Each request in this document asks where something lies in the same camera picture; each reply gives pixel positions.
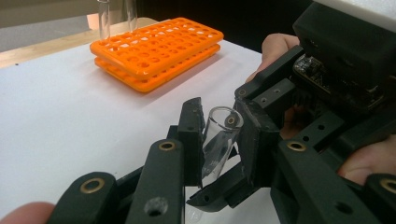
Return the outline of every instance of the robotic hand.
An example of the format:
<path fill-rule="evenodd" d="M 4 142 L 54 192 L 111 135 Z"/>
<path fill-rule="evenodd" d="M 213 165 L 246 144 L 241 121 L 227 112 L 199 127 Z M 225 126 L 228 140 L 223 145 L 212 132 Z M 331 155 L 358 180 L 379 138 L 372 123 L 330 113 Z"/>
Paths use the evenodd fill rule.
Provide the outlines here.
<path fill-rule="evenodd" d="M 244 119 L 241 161 L 188 204 L 216 212 L 271 187 L 282 223 L 393 220 L 396 176 L 370 175 L 359 186 L 336 174 L 354 150 L 396 133 L 396 5 L 384 0 L 390 13 L 383 15 L 350 2 L 313 3 L 293 26 L 301 46 L 235 91 L 234 109 Z M 283 140 L 284 112 L 294 105 L 311 120 Z M 82 176 L 49 223 L 183 223 L 183 188 L 202 185 L 204 126 L 200 99 L 191 99 L 179 124 L 151 146 L 143 168 L 117 181 Z"/>

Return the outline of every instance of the orange test tube rack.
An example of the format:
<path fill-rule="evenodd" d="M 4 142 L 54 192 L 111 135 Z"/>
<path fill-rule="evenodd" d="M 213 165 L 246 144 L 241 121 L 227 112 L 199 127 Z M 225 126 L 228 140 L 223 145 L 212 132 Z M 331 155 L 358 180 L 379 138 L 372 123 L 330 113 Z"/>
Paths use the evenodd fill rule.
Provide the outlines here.
<path fill-rule="evenodd" d="M 219 51 L 223 33 L 185 18 L 91 43 L 95 64 L 137 91 L 152 91 Z"/>

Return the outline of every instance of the clear glass test tube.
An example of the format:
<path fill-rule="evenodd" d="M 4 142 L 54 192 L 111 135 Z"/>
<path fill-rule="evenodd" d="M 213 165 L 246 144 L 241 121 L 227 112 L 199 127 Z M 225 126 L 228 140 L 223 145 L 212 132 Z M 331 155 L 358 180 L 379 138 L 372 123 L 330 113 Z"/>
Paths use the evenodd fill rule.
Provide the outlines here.
<path fill-rule="evenodd" d="M 242 116 L 234 109 L 217 106 L 210 110 L 204 133 L 203 152 L 205 163 L 202 169 L 203 185 L 219 178 L 236 137 L 244 124 Z M 186 204 L 186 223 L 197 223 L 203 211 Z"/>
<path fill-rule="evenodd" d="M 97 0 L 99 3 L 99 35 L 103 42 L 110 38 L 110 0 Z"/>
<path fill-rule="evenodd" d="M 136 0 L 125 0 L 126 16 L 129 32 L 137 29 L 137 8 Z"/>

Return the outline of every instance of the finger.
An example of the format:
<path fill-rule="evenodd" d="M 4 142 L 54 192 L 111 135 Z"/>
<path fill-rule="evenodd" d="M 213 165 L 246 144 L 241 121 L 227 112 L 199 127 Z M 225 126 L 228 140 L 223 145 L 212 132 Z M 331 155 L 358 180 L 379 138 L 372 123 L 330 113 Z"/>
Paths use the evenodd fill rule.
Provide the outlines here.
<path fill-rule="evenodd" d="M 338 170 L 346 179 L 364 185 L 370 174 L 396 175 L 396 134 L 353 153 Z"/>
<path fill-rule="evenodd" d="M 289 49 L 299 45 L 299 43 L 299 39 L 294 35 L 268 35 L 262 42 L 262 63 L 259 65 L 259 68 L 247 78 L 247 82 L 253 79 L 258 72 L 276 61 Z"/>
<path fill-rule="evenodd" d="M 311 120 L 311 115 L 303 106 L 292 106 L 285 112 L 285 121 L 280 136 L 283 139 L 291 139 L 294 135 L 305 128 Z"/>
<path fill-rule="evenodd" d="M 54 205 L 52 203 L 28 203 L 0 220 L 0 224 L 45 224 Z"/>

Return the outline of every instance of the white table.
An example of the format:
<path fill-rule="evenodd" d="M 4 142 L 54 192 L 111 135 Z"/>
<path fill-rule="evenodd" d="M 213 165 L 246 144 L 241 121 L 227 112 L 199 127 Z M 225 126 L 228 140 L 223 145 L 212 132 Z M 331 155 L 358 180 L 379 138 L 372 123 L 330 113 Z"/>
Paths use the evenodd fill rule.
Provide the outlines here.
<path fill-rule="evenodd" d="M 233 106 L 234 90 L 260 64 L 257 52 L 221 41 L 213 57 L 150 93 L 93 64 L 89 45 L 0 69 L 0 217 L 33 201 L 56 203 L 78 177 L 120 178 L 142 166 L 149 147 L 178 124 L 182 104 L 204 113 Z M 201 223 L 279 223 L 269 189 Z"/>

